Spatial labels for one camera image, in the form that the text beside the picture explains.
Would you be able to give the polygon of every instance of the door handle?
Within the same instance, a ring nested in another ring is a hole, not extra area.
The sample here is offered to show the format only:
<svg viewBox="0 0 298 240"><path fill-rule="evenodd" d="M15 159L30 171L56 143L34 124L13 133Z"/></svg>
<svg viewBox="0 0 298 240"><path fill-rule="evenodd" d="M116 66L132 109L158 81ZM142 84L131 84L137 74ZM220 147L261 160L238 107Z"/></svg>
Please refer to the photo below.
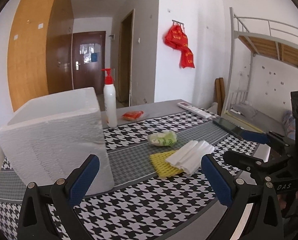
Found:
<svg viewBox="0 0 298 240"><path fill-rule="evenodd" d="M79 64L79 61L76 61L76 70L79 70L79 65L81 65Z"/></svg>

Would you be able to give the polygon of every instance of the white bottle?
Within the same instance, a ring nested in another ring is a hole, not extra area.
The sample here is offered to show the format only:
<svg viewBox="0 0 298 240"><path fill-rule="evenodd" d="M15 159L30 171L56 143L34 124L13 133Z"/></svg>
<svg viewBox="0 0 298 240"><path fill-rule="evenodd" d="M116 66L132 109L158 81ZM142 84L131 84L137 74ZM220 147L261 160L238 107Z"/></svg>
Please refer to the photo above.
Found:
<svg viewBox="0 0 298 240"><path fill-rule="evenodd" d="M104 88L107 124L110 128L116 128L118 126L116 89L113 85L113 78L110 76L111 68L102 69L102 71L107 72L107 76L105 77L105 88Z"/></svg>

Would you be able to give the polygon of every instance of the table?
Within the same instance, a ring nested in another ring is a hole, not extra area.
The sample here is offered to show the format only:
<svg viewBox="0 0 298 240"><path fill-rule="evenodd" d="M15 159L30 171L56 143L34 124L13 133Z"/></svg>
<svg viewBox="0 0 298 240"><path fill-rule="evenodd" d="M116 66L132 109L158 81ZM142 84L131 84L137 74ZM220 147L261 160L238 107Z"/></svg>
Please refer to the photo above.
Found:
<svg viewBox="0 0 298 240"><path fill-rule="evenodd" d="M176 106L181 100L118 109L118 116L130 110L147 112L146 120L128 123L119 120L116 129L104 124L115 187L112 191L85 198L76 213L95 239L205 239L222 217L226 207L215 198L204 174L157 178L149 154L165 149L149 146L146 136L165 129L177 132L180 148L191 139L206 140L215 145L213 153L220 165L233 175L248 179L237 168L227 166L223 153L234 149L260 157L258 145L240 141L211 121L199 118ZM8 239L16 239L17 220L25 185L5 160L0 172L0 228ZM50 206L55 225L63 239L68 239Z"/></svg>

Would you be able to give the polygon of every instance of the bed headboard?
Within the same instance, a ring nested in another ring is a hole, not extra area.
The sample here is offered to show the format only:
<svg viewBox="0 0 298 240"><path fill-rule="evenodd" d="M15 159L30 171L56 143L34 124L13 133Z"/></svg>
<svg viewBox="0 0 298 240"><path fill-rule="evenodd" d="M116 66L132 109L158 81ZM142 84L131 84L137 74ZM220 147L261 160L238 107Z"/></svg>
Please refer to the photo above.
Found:
<svg viewBox="0 0 298 240"><path fill-rule="evenodd" d="M227 110L230 110L231 105L233 104L239 104L243 101L246 101L248 96L247 90L236 90L229 94L229 101L227 105Z"/></svg>

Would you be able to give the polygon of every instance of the hook rack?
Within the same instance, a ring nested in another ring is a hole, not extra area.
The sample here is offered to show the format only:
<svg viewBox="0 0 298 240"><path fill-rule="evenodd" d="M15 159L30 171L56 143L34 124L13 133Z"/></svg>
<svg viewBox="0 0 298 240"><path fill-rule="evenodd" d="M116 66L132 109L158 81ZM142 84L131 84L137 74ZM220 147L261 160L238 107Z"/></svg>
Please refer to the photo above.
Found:
<svg viewBox="0 0 298 240"><path fill-rule="evenodd" d="M178 24L180 24L180 25L183 25L183 26L185 26L185 24L184 23L181 23L181 22L178 22L178 21L175 21L175 20L172 20L174 23L178 23Z"/></svg>

